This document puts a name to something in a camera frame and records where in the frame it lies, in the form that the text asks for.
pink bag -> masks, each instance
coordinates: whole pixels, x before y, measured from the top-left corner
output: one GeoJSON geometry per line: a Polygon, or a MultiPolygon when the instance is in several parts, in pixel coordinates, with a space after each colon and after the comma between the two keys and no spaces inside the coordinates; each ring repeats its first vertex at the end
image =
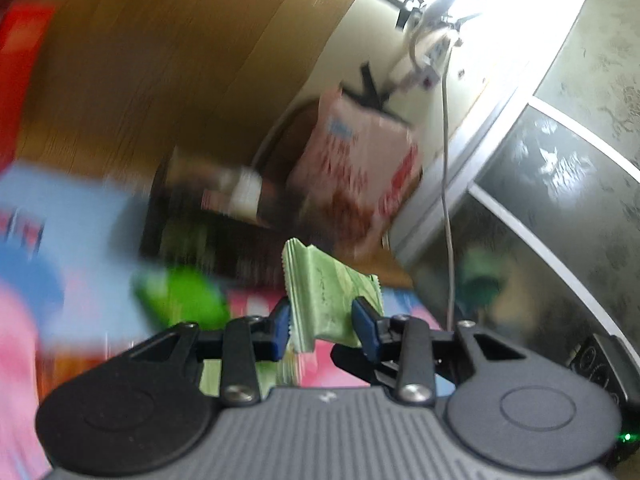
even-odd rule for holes
{"type": "Polygon", "coordinates": [[[320,98],[318,123],[287,185],[322,207],[340,252],[358,257],[380,244],[421,169],[410,127],[332,89],[320,98]]]}

wooden surface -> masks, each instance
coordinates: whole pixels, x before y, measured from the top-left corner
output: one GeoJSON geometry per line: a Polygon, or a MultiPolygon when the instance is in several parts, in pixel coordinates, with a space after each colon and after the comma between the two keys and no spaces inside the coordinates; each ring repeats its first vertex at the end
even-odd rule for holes
{"type": "Polygon", "coordinates": [[[43,0],[18,156],[148,178],[174,145],[248,163],[354,0],[43,0]]]}
{"type": "Polygon", "coordinates": [[[340,258],[340,261],[363,274],[375,274],[380,280],[380,285],[414,288],[411,276],[400,266],[388,249],[380,247],[365,258],[358,260],[340,258]]]}

green snack package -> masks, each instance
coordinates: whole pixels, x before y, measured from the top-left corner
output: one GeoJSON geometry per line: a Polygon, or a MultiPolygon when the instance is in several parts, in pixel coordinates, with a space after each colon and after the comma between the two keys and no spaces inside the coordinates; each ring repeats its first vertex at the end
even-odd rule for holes
{"type": "Polygon", "coordinates": [[[285,244],[282,261],[295,351],[312,352],[316,338],[360,346],[351,326],[351,302],[363,296],[382,314],[378,277],[361,274],[296,238],[285,244]]]}
{"type": "Polygon", "coordinates": [[[178,267],[145,274],[135,279],[134,291],[166,328],[195,321],[203,330],[217,330],[230,319],[225,298],[196,269],[178,267]]]}

